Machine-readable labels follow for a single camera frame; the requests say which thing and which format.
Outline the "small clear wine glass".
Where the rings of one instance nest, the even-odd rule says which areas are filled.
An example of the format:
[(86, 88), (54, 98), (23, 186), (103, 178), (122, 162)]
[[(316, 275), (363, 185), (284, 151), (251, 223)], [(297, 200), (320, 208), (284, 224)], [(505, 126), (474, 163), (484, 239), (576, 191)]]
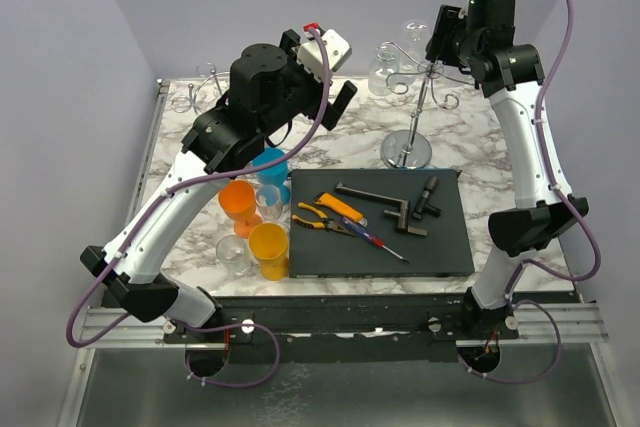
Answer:
[(264, 221), (279, 220), (284, 210), (279, 188), (274, 185), (261, 186), (256, 191), (256, 205)]

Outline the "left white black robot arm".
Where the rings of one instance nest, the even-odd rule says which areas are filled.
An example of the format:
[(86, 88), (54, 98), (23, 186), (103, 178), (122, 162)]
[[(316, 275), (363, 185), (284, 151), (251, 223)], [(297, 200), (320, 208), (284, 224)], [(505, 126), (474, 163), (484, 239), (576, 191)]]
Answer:
[(161, 316), (187, 324), (201, 342), (222, 327), (213, 298), (166, 278), (161, 266), (203, 207), (265, 147), (266, 139), (299, 114), (333, 129), (357, 92), (346, 83), (330, 101), (332, 75), (352, 53), (335, 30), (314, 25), (277, 45), (253, 44), (229, 72), (216, 105), (196, 117), (160, 186), (124, 230), (105, 246), (88, 246), (81, 263), (128, 314), (141, 322)]

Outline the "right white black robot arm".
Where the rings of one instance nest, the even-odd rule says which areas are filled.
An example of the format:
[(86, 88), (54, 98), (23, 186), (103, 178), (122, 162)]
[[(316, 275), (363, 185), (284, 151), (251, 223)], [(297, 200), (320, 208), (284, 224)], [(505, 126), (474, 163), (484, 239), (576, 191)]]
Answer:
[(513, 208), (490, 215), (493, 246), (461, 307), (460, 326), (480, 339), (510, 315), (507, 295), (532, 259), (585, 215), (588, 201), (571, 191), (549, 134), (546, 112), (536, 105), (545, 74), (538, 50), (517, 45), (516, 0), (469, 0), (441, 6), (426, 58), (467, 71), (497, 116), (512, 165)]

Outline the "tall chrome wine glass rack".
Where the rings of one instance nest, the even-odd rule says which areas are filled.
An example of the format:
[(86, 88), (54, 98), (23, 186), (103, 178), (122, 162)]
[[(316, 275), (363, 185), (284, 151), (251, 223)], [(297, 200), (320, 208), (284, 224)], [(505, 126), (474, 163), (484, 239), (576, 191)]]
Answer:
[(460, 105), (458, 96), (447, 92), (438, 99), (435, 92), (435, 81), (445, 79), (457, 84), (470, 85), (470, 82), (454, 79), (444, 73), (443, 64), (435, 60), (418, 60), (406, 49), (394, 42), (384, 42), (378, 47), (381, 54), (393, 50), (411, 64), (410, 70), (390, 71), (385, 77), (385, 87), (393, 95), (409, 99), (412, 85), (418, 82), (414, 92), (415, 101), (412, 107), (409, 126), (389, 133), (382, 141), (380, 158), (390, 169), (420, 170), (427, 168), (433, 157), (433, 147), (427, 137), (419, 132), (420, 120), (427, 103), (431, 101), (436, 107), (445, 110), (456, 110)]

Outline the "blue plastic goblet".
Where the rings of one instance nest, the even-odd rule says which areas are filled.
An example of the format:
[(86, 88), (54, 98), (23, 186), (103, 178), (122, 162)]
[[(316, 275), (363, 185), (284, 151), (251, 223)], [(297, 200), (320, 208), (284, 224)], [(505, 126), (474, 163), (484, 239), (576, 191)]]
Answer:
[[(264, 166), (272, 161), (279, 159), (283, 155), (284, 152), (282, 150), (278, 148), (267, 147), (261, 154), (259, 154), (252, 160), (251, 166)], [(285, 184), (288, 173), (289, 170), (286, 161), (283, 161), (277, 165), (266, 168), (256, 173), (258, 182), (261, 185), (272, 185), (279, 189), (284, 205), (288, 204), (291, 199), (291, 191)]]

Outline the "yellow utility knife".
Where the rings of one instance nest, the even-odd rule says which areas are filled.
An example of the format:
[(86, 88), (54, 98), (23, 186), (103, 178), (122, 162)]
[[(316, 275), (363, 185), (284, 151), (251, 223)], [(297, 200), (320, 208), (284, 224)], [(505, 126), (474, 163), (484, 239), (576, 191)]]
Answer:
[(363, 227), (367, 226), (367, 219), (360, 211), (328, 192), (318, 194), (314, 199), (314, 204), (327, 207), (340, 216), (346, 217)]

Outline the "orange plastic goblet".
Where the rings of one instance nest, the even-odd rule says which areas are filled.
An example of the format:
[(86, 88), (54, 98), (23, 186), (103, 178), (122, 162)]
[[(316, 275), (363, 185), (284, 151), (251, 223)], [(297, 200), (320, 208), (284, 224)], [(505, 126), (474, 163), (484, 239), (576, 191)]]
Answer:
[(252, 230), (262, 223), (256, 213), (253, 186), (245, 180), (233, 180), (219, 192), (218, 202), (224, 213), (234, 222), (234, 232), (248, 239)]

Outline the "dark grey tray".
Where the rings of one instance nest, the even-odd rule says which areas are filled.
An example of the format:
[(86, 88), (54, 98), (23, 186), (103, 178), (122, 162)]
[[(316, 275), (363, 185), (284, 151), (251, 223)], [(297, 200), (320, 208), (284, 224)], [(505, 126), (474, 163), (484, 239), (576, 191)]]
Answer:
[[(418, 201), (430, 177), (439, 184), (429, 204), (440, 209), (438, 217), (428, 213), (410, 219), (412, 227), (424, 229), (417, 236), (396, 230), (397, 221), (384, 215), (385, 205), (357, 199), (335, 191), (339, 183), (378, 195)], [(401, 261), (365, 240), (331, 230), (309, 229), (297, 223), (290, 228), (290, 275), (298, 278), (340, 277), (449, 277), (474, 272), (457, 173), (451, 169), (296, 169), (291, 173), (291, 210), (311, 221), (316, 216), (298, 204), (310, 205), (329, 193), (359, 211), (367, 229), (389, 248), (406, 258)]]

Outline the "black t-shaped tool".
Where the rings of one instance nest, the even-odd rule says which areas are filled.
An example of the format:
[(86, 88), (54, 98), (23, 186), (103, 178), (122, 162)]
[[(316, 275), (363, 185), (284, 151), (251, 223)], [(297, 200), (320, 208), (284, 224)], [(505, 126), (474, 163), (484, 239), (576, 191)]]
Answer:
[(431, 203), (431, 197), (439, 185), (439, 179), (436, 176), (431, 176), (427, 179), (424, 188), (420, 194), (420, 197), (413, 209), (412, 217), (416, 220), (421, 220), (424, 215), (429, 215), (435, 218), (441, 216), (441, 210)]

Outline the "red blue screwdriver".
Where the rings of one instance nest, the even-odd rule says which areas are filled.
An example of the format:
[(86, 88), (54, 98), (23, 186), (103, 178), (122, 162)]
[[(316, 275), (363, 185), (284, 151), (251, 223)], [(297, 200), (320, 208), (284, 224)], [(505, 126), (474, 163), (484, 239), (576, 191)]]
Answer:
[(341, 223), (345, 228), (347, 228), (349, 231), (356, 234), (358, 237), (362, 238), (369, 244), (387, 251), (402, 262), (409, 263), (409, 261), (405, 257), (389, 248), (385, 242), (383, 242), (379, 237), (371, 233), (366, 227), (362, 226), (361, 224), (354, 222), (347, 217), (342, 217)]

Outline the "yellow plastic cup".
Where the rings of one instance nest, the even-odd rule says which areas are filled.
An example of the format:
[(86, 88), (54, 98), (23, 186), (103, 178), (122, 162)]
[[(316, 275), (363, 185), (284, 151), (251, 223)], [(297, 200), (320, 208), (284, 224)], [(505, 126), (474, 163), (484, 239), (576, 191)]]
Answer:
[(288, 276), (289, 237), (280, 225), (275, 223), (258, 225), (251, 231), (248, 243), (265, 279), (279, 281)]

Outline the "yellow handled pliers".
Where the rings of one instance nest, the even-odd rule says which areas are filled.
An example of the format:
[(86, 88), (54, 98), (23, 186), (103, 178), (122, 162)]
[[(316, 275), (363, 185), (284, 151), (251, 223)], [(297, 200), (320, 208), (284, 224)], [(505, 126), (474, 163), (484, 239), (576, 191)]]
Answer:
[(328, 217), (320, 209), (304, 202), (299, 202), (297, 204), (297, 207), (300, 209), (312, 212), (317, 217), (317, 220), (311, 221), (311, 220), (304, 219), (297, 214), (293, 214), (291, 216), (291, 221), (293, 223), (308, 229), (332, 231), (337, 234), (341, 234), (349, 237), (355, 236), (353, 232), (351, 232), (350, 230), (348, 230), (347, 228), (341, 225), (338, 225), (332, 218)]

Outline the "long black metal bracket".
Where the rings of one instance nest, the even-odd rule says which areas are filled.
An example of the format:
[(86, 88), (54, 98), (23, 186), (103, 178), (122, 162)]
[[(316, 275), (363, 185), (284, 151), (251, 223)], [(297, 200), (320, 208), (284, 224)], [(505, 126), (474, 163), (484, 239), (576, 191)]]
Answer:
[(343, 194), (349, 197), (385, 205), (386, 208), (383, 210), (383, 215), (389, 218), (394, 218), (396, 220), (395, 231), (398, 233), (410, 234), (419, 237), (426, 237), (428, 235), (428, 231), (426, 229), (421, 229), (419, 227), (410, 225), (410, 202), (406, 199), (399, 199), (350, 188), (343, 183), (337, 183), (334, 186), (334, 191), (336, 193)]

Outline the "aluminium frame rail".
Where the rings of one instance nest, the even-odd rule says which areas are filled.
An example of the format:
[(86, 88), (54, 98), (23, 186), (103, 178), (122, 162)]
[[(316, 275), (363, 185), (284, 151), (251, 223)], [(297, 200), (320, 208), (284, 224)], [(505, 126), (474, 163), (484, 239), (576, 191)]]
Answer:
[(225, 320), (232, 326), (231, 332), (194, 332), (166, 319), (159, 318), (148, 323), (128, 317), (120, 309), (96, 308), (87, 312), (78, 336), (93, 348), (124, 349), (179, 345), (192, 349), (220, 350), (225, 345), (250, 344), (262, 332), (268, 331), (284, 342), (303, 340), (363, 340), (392, 339), (399, 341), (413, 334), (426, 336), (428, 341), (449, 342), (458, 347), (480, 346), (487, 341), (502, 345), (518, 343), (545, 345), (558, 341), (563, 344), (592, 344), (608, 340), (608, 333), (595, 304), (546, 304), (537, 308), (531, 304), (519, 307), (505, 322), (488, 333), (470, 337), (456, 331), (450, 315), (431, 317), (424, 327), (393, 329), (391, 327), (367, 327), (354, 332), (328, 330), (288, 332), (282, 325), (268, 321), (257, 313), (237, 311)]

